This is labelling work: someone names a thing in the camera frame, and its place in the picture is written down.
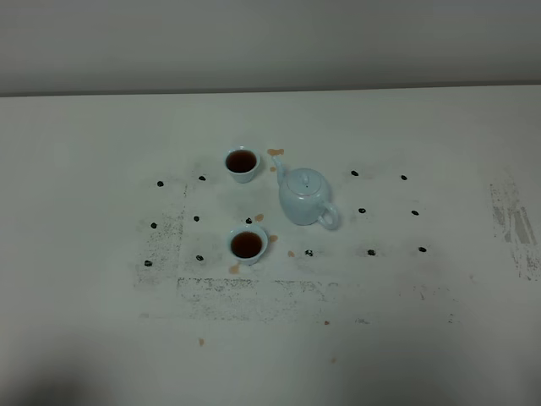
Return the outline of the light blue porcelain teapot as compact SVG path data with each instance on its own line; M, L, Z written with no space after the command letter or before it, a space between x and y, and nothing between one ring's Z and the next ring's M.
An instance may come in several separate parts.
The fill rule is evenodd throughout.
M318 171L301 167L287 171L278 156L276 167L279 201L285 216L294 224L320 224L327 230L339 227L339 212L331 203L331 187Z

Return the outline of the near light blue teacup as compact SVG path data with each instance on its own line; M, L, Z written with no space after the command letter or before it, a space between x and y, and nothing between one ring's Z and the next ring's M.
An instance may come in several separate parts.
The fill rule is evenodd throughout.
M244 224L231 230L227 236L227 248L244 266L257 263L266 252L268 244L266 231L256 224Z

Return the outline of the light blue teacup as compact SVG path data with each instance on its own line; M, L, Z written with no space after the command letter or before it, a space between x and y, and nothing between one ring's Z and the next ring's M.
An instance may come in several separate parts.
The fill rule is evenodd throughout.
M227 248L244 266L257 263L266 252L268 244L266 231L256 224L244 224L231 230L227 236Z
M251 182L259 169L260 154L244 145L230 149L224 159L226 170L239 184Z

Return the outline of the far light blue teacup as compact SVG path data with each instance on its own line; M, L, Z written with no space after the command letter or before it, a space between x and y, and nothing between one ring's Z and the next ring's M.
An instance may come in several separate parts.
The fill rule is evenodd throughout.
M260 154L244 145L230 149L224 159L226 170L239 184L251 182L259 169Z

